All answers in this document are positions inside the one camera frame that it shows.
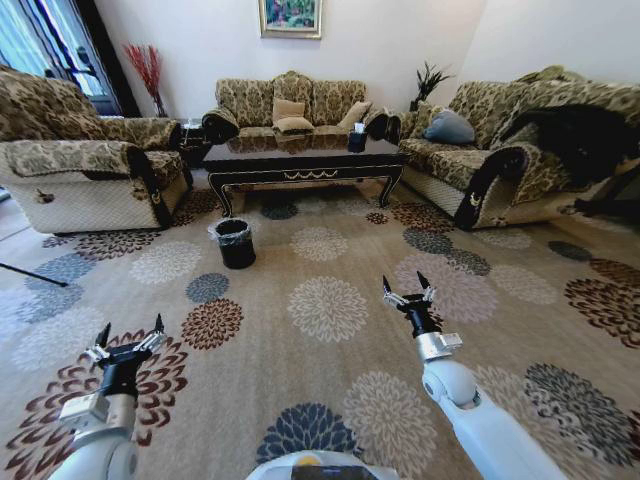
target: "black jacket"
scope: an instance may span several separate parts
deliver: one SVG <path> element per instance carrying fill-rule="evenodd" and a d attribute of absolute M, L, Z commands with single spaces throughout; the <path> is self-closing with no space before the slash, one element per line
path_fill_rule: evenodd
<path fill-rule="evenodd" d="M 624 117 L 594 105 L 563 105 L 528 110 L 518 116 L 504 141 L 525 125 L 538 127 L 538 147 L 558 155 L 577 186 L 611 176 L 625 157 L 640 156 L 640 130 Z"/>

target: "framed painting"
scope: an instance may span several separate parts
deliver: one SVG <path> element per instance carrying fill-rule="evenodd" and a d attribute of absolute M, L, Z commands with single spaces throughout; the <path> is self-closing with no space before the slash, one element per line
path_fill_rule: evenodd
<path fill-rule="evenodd" d="M 322 0 L 258 0 L 262 37 L 322 36 Z"/>

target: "window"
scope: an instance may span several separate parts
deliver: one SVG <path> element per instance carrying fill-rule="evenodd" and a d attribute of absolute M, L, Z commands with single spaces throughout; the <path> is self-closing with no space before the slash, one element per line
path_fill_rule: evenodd
<path fill-rule="evenodd" d="M 73 0 L 0 0 L 0 62 L 71 80 L 98 112 L 120 113 Z"/>

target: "armchair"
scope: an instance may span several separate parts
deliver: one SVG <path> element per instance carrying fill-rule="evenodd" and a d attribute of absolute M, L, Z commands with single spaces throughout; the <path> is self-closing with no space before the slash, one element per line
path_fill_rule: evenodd
<path fill-rule="evenodd" d="M 0 184 L 41 233 L 167 228 L 192 184 L 179 128 L 100 118 L 71 82 L 0 71 Z"/>

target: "floor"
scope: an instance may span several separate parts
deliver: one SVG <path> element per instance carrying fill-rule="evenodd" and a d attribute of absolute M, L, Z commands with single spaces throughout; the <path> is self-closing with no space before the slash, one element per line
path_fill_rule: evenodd
<path fill-rule="evenodd" d="M 301 448 L 352 452 L 403 478 L 477 478 L 422 391 L 411 328 L 382 302 L 436 286 L 433 314 L 457 360 L 570 478 L 640 475 L 640 236 L 580 216 L 462 232 L 399 186 L 250 192 L 239 215 L 257 254 L 222 264 L 198 188 L 163 232 L 53 237 L 0 204 L 0 467 L 46 478 L 68 454 L 55 419 L 100 375 L 83 349 L 140 339 L 161 313 L 170 338 L 139 373 L 136 478 L 244 478 Z"/>

